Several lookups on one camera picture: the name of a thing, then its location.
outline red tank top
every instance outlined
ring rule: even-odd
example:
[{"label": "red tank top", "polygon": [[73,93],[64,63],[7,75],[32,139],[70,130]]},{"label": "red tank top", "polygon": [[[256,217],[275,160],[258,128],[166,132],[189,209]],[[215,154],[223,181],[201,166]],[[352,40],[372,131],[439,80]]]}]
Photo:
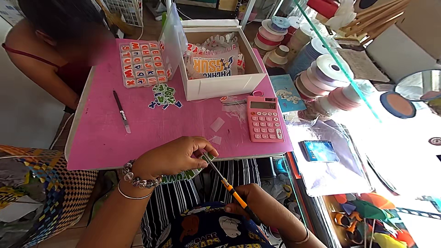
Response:
[{"label": "red tank top", "polygon": [[11,53],[16,53],[27,57],[31,57],[46,64],[57,67],[58,69],[56,72],[57,76],[59,76],[59,78],[61,78],[61,80],[63,80],[64,83],[66,83],[67,86],[69,86],[76,94],[81,96],[81,93],[84,89],[84,85],[86,84],[87,77],[89,76],[89,72],[91,69],[90,66],[85,66],[83,64],[74,64],[74,63],[67,63],[64,66],[58,66],[50,61],[47,61],[33,54],[7,47],[4,43],[1,44],[1,46],[6,51],[9,51]]}]

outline blue notebook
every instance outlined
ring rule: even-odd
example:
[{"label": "blue notebook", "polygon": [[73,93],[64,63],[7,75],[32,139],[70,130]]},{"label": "blue notebook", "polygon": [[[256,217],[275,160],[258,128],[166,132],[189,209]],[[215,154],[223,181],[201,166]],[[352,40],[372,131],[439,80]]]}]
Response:
[{"label": "blue notebook", "polygon": [[305,140],[302,146],[306,153],[306,160],[310,162],[338,162],[340,159],[332,147],[332,143],[326,140]]},{"label": "blue notebook", "polygon": [[289,74],[270,76],[269,79],[273,84],[277,98],[279,98],[282,113],[306,109],[305,103],[300,98]]}]

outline calculator button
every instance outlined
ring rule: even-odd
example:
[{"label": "calculator button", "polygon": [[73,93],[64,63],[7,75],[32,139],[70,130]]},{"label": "calculator button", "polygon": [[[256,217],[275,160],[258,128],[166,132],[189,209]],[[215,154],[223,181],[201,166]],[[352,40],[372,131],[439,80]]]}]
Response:
[{"label": "calculator button", "polygon": [[277,133],[277,138],[278,139],[282,139],[282,130],[280,130],[279,128],[276,129],[276,133]]}]

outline striped pants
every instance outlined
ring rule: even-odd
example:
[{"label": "striped pants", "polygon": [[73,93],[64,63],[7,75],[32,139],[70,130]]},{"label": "striped pants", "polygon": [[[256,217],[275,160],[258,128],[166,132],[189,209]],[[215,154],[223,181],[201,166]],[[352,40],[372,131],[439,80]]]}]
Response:
[{"label": "striped pants", "polygon": [[[255,159],[214,162],[216,167],[233,186],[250,183],[260,185],[259,171]],[[231,203],[232,196],[220,182],[220,177],[210,171],[209,201]],[[141,221],[144,247],[155,247],[162,231],[168,224],[187,209],[201,203],[193,180],[164,184],[156,187]]]}]

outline black hair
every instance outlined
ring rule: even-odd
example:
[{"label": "black hair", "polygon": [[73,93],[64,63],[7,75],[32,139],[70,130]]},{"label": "black hair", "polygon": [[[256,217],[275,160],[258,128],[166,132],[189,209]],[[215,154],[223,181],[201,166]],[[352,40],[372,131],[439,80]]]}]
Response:
[{"label": "black hair", "polygon": [[91,23],[103,25],[103,18],[91,0],[18,0],[18,3],[35,29],[56,41],[85,35]]}]

